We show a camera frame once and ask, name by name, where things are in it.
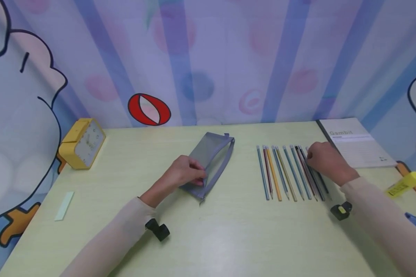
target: eraser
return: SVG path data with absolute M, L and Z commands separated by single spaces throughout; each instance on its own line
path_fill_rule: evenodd
M 65 195 L 65 198 L 63 198 L 63 202 L 60 205 L 59 211 L 57 212 L 57 215 L 55 216 L 54 221 L 61 221 L 65 217 L 65 214 L 67 213 L 69 204 L 71 203 L 72 196 L 74 195 L 74 192 L 67 192 Z

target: gray mesh pencil case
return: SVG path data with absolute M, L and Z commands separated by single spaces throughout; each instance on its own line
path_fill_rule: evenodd
M 207 132 L 191 152 L 190 157 L 199 161 L 205 168 L 207 178 L 203 179 L 203 186 L 184 184 L 181 189 L 187 191 L 201 202 L 216 184 L 228 161 L 231 158 L 234 148 L 234 137 L 229 134 L 224 136 Z

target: yellow glue stick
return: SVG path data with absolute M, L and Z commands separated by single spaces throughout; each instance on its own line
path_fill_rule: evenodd
M 416 186 L 416 171 L 410 172 L 400 179 L 385 192 L 390 198 L 402 195 L 404 192 L 413 189 Z

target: blue stripe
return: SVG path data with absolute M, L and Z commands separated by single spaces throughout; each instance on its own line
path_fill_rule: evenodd
M 94 5 L 94 1 L 92 0 L 74 0 L 77 9 L 79 10 L 80 14 L 85 21 L 86 26 L 91 34 L 92 30 L 96 30 L 99 32 L 99 36 L 102 39 L 103 43 L 105 44 L 105 50 L 97 47 L 100 56 L 105 64 L 109 76 L 111 76 L 112 81 L 116 87 L 117 93 L 120 97 L 122 102 L 123 108 L 131 121 L 133 127 L 141 127 L 144 126 L 142 123 L 135 120 L 129 113 L 127 109 L 127 103 L 131 96 L 135 93 L 134 88 L 129 80 L 127 72 L 123 66 L 120 57 L 115 50 L 114 45 L 112 44 L 111 38 L 109 37 L 108 32 L 103 24 L 102 19 Z
M 282 96 L 293 70 L 300 41 L 304 35 L 310 9 L 310 5 L 304 2 L 299 0 L 290 0 L 289 2 L 279 48 L 263 104 L 261 122 L 276 121 Z
M 30 26 L 30 24 L 28 23 L 28 21 L 26 20 L 26 17 L 21 13 L 20 9 L 18 8 L 18 6 L 16 6 L 14 1 L 6 1 L 6 7 L 8 8 L 10 17 L 11 17 L 11 24 L 13 28 L 17 28 L 17 29 L 23 29 L 23 30 L 28 30 L 34 34 L 37 34 L 36 32 L 34 32 L 34 30 L 32 29 L 32 26 Z M 53 53 L 53 57 L 54 57 L 54 67 L 57 68 L 58 70 L 62 71 L 62 73 L 65 74 L 65 76 L 67 76 L 67 74 L 65 73 L 64 70 L 61 70 L 55 60 L 56 60 L 56 56 Z M 64 96 L 68 95 L 67 98 L 71 99 L 74 105 L 74 111 L 77 111 L 76 113 L 72 112 L 71 107 L 68 107 L 68 105 L 63 105 L 63 107 L 68 107 L 68 110 L 71 112 L 71 114 L 74 114 L 75 117 L 90 117 L 88 111 L 86 110 L 86 108 L 82 105 L 82 102 L 79 100 L 79 98 L 77 97 L 76 92 L 74 91 L 74 88 L 72 87 L 71 84 L 68 84 L 60 93 L 59 96 L 56 99 L 56 102 L 54 102 L 54 105 L 56 105 L 57 101 L 59 99 L 61 99 L 64 102 Z
M 371 131 L 388 113 L 388 111 L 407 93 L 410 83 L 416 78 L 416 57 L 401 75 L 396 79 L 389 90 L 384 93 L 381 99 L 374 105 L 371 111 L 361 120 L 362 125 Z
M 182 125 L 196 125 L 196 105 L 194 104 L 194 86 L 191 74 L 190 47 L 188 45 L 188 34 L 185 17 L 185 6 L 183 1 L 172 4 L 175 17 L 170 18 L 166 8 L 160 9 L 163 23 L 164 36 L 168 48 L 169 62 L 173 72 L 174 86 L 178 100 L 179 111 L 182 118 Z M 175 41 L 178 44 L 179 54 L 175 51 Z
M 354 111 L 360 106 L 364 99 L 372 92 L 374 86 L 390 72 L 390 69 L 394 67 L 394 62 L 397 61 L 398 57 L 401 56 L 406 49 L 410 47 L 410 41 L 416 35 L 416 22 L 409 28 L 406 37 L 401 39 L 398 46 L 391 52 L 388 58 L 384 60 L 382 65 L 376 71 L 374 75 L 370 77 L 368 82 L 359 90 L 354 100 L 351 101 L 351 105 L 347 108 L 343 117 L 354 117 Z
M 322 100 L 313 116 L 314 120 L 327 118 L 330 114 L 342 84 L 348 76 L 383 3 L 384 0 L 364 0 L 362 2 L 337 58 L 336 66 L 331 73 Z

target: cartoon curtain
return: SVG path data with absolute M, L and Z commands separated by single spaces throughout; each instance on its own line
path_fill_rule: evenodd
M 416 171 L 416 0 L 0 0 L 0 267 L 79 117 L 127 128 L 352 116 Z

